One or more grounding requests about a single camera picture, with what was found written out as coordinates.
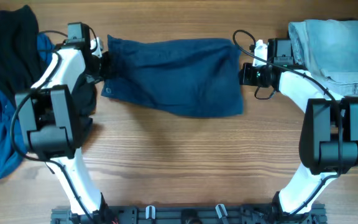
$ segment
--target black cloth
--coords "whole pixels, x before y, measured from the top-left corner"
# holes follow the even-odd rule
[[[13,105],[14,95],[30,88],[47,68],[37,51],[38,34],[37,18],[29,6],[0,11],[0,90]],[[87,83],[84,76],[71,95],[80,115],[89,115],[95,109],[94,84]]]

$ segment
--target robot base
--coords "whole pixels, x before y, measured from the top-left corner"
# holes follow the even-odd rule
[[[203,224],[269,224],[267,212],[271,210],[271,204],[245,204],[241,206],[226,207],[227,219],[225,222],[218,218],[215,207],[163,207],[155,209],[155,219],[146,219],[145,208],[132,206],[110,206],[109,208],[119,214],[119,224],[181,224],[181,211],[186,208],[197,210]],[[277,222],[274,224],[327,224],[325,206],[313,204],[310,213],[305,214],[302,222]],[[69,209],[53,209],[50,224],[72,224]]]

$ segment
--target wood grain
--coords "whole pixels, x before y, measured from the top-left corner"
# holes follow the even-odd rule
[[[358,18],[358,1],[350,0],[0,0],[0,10],[23,4],[34,10],[40,30],[65,32],[67,23],[82,21],[105,43],[108,34],[157,42],[231,38],[236,29],[267,40],[284,37],[290,21]],[[250,40],[244,37],[241,44]],[[99,96],[94,130],[83,150],[108,203],[269,202],[300,163],[303,113],[280,94],[258,101],[254,88],[243,90],[244,114],[221,119],[184,118]],[[318,201],[326,204],[330,223],[358,223],[358,167],[328,186]],[[25,161],[0,181],[0,223],[49,223],[50,210],[67,205],[58,180],[43,164]]]

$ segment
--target black cable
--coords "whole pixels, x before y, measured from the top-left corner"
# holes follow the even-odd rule
[[[44,30],[44,31],[39,32],[39,34],[46,34],[46,33],[60,34],[60,35],[63,35],[65,37],[68,37],[67,34],[65,34],[63,32],[60,32],[60,31],[57,31],[57,30]]]
[[[94,37],[94,41],[96,42],[96,47],[95,47],[94,49],[91,49],[91,53],[93,53],[93,52],[96,51],[96,49],[98,49],[98,40],[97,40],[97,38],[96,38],[96,34],[94,33],[92,27],[90,27],[89,29],[92,31],[93,37]]]
[[[58,162],[55,162],[55,161],[52,161],[52,160],[41,160],[41,159],[38,159],[38,158],[34,158],[34,157],[30,157],[28,155],[26,155],[25,153],[23,153],[22,151],[20,151],[20,149],[17,147],[16,145],[16,142],[14,140],[14,127],[15,127],[15,123],[16,123],[16,120],[17,120],[17,117],[19,115],[19,112],[20,110],[22,109],[22,107],[24,106],[24,103],[26,103],[26,101],[32,96],[34,95],[35,93],[37,93],[45,84],[47,84],[50,79],[54,76],[54,74],[56,73],[56,71],[58,70],[61,62],[62,62],[62,56],[58,53],[58,52],[54,52],[57,56],[58,56],[58,61],[57,61],[57,64],[56,66],[53,68],[52,72],[50,73],[50,75],[45,79],[45,81],[40,85],[38,86],[37,88],[34,88],[34,89],[31,89],[30,93],[28,93],[24,98],[23,100],[19,103],[19,105],[17,105],[17,108],[13,114],[13,117],[12,117],[12,123],[11,123],[11,128],[9,130],[9,135],[11,137],[11,145],[13,147],[13,150],[15,150],[18,155],[20,155],[21,157],[23,158],[26,158],[30,161],[36,161],[36,162],[49,162],[51,164],[55,164],[57,167],[60,168],[60,170],[62,171],[63,175],[65,176],[66,178],[66,181],[68,183],[68,185],[70,186],[70,189],[71,191],[73,192],[73,195],[74,195],[74,198],[76,199],[76,201],[78,202],[78,204],[80,205],[81,209],[84,211],[85,215],[88,217],[88,219],[95,223],[96,222],[92,219],[91,215],[88,213],[88,211],[86,210],[85,206],[83,205],[82,201],[81,201],[81,198],[78,196],[75,188],[74,188],[74,185],[73,183],[71,182],[71,179],[70,177],[68,176],[67,174],[67,171],[65,169],[65,167],[61,164],[59,164]]]
[[[272,93],[271,93],[268,97],[266,97],[266,98],[259,98],[259,97],[258,97],[258,92],[259,92],[260,88],[261,88],[261,86],[258,86],[258,88],[256,88],[256,91],[255,91],[255,93],[254,93],[254,97],[255,97],[256,99],[258,99],[258,100],[270,100],[270,99],[274,96],[274,94],[277,92],[275,89],[273,89]]]
[[[310,80],[311,82],[313,82],[314,84],[316,84],[320,89],[322,89],[322,91],[324,92],[325,95],[327,95],[328,97],[330,97],[333,105],[334,105],[334,110],[335,110],[335,114],[336,114],[336,122],[337,122],[337,125],[338,125],[338,161],[339,161],[339,166],[338,166],[338,171],[337,171],[337,174],[335,175],[329,175],[327,177],[325,177],[324,179],[321,179],[321,183],[317,186],[316,190],[311,194],[311,196],[302,203],[302,205],[300,207],[298,207],[294,212],[292,212],[291,214],[288,215],[288,217],[291,217],[291,216],[294,216],[296,215],[300,210],[302,210],[303,208],[305,208],[306,206],[308,206],[308,204],[314,199],[314,197],[318,194],[318,192],[323,188],[323,186],[326,184],[327,180],[329,179],[332,179],[332,178],[338,178],[341,176],[342,174],[342,116],[341,116],[341,110],[339,108],[339,104],[338,102],[335,100],[335,98],[332,96],[332,94],[330,94],[330,92],[328,91],[328,89],[326,89],[324,86],[322,86],[322,84],[320,84],[319,82],[317,82],[314,78],[311,78],[305,74],[302,74],[300,72],[297,72],[295,70],[292,70],[290,68],[287,68],[287,67],[283,67],[281,65],[276,65],[272,62],[269,62],[269,61],[266,61],[260,57],[257,57],[253,54],[251,54],[250,52],[244,50],[238,43],[237,43],[237,40],[236,40],[236,34],[238,32],[242,32],[244,34],[247,34],[255,43],[255,38],[254,36],[252,36],[252,34],[250,34],[249,32],[245,31],[245,30],[236,30],[234,33],[233,33],[233,42],[234,44],[242,51],[244,52],[246,55],[254,58],[254,59],[257,59],[257,60],[260,60],[261,62],[265,62],[266,64],[268,65],[271,65],[271,66],[274,66],[274,67],[277,67],[277,68],[280,68],[282,70],[285,70],[285,71],[288,71],[288,72],[292,72],[296,75],[299,75],[307,80]]]

